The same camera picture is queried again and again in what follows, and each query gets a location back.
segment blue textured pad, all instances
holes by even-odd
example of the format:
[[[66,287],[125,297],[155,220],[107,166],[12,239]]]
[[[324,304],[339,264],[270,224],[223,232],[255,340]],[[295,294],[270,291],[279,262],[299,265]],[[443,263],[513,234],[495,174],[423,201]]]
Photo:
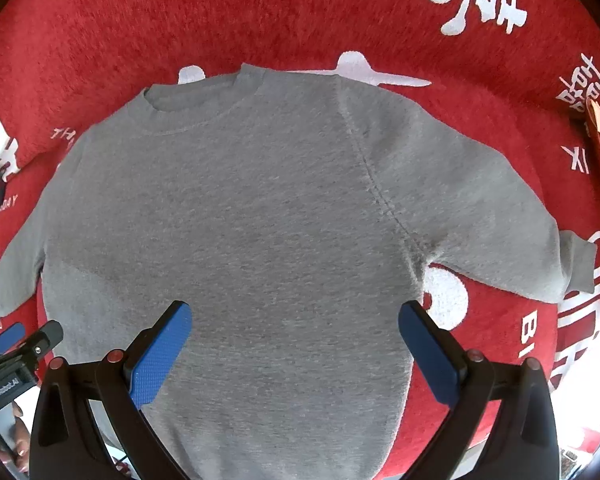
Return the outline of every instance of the blue textured pad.
[[[19,343],[26,332],[22,323],[14,323],[7,330],[0,334],[0,355],[9,351],[9,348]]]
[[[398,328],[436,400],[454,407],[460,396],[458,371],[409,303],[400,309]]]
[[[144,404],[154,402],[189,338],[191,326],[191,309],[188,304],[183,303],[139,360],[131,374],[129,386],[129,396],[138,410]]]

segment gray sweatshirt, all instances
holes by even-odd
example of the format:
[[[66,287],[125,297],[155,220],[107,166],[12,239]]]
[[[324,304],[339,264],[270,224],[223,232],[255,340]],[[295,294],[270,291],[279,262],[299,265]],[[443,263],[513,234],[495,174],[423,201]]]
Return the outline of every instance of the gray sweatshirt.
[[[190,476],[370,479],[427,265],[556,303],[593,291],[595,251],[415,102],[244,66],[153,86],[84,134],[0,260],[0,317],[42,272],[58,354],[81,362],[183,300],[192,337],[145,413]]]

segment sleeve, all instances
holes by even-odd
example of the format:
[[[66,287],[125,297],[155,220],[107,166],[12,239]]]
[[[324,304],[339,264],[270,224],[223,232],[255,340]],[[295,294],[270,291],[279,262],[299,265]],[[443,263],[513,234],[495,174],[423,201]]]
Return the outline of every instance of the sleeve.
[[[593,292],[596,245],[559,231],[498,151],[393,92],[340,80],[371,191],[429,262],[526,298]]]
[[[49,213],[70,185],[84,149],[84,134],[43,189],[35,208],[0,258],[0,318],[27,301],[36,285],[46,257]]]

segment crew neckline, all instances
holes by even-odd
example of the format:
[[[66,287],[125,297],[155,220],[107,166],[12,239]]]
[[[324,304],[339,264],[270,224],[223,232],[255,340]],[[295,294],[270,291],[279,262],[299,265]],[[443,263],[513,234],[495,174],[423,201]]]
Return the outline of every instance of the crew neckline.
[[[257,93],[265,68],[243,63],[238,72],[183,85],[154,84],[127,105],[129,116],[146,132],[187,130],[228,113]]]

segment red blanket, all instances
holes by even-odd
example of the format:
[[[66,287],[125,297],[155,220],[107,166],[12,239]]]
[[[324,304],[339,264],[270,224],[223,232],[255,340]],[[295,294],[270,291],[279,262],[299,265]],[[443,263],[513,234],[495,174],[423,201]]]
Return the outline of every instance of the red blanket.
[[[600,100],[600,31],[578,0],[11,0],[0,15],[0,256],[72,141],[142,87],[175,83],[188,65],[212,76],[241,62],[334,70],[338,60],[499,150],[561,229],[596,241],[596,293],[557,307],[440,267],[427,275],[429,313],[464,346],[511,363],[535,356],[557,386],[600,330],[598,167],[570,121],[587,96]],[[40,298],[0,329],[34,330]],[[443,415],[416,371],[379,476],[405,471]]]

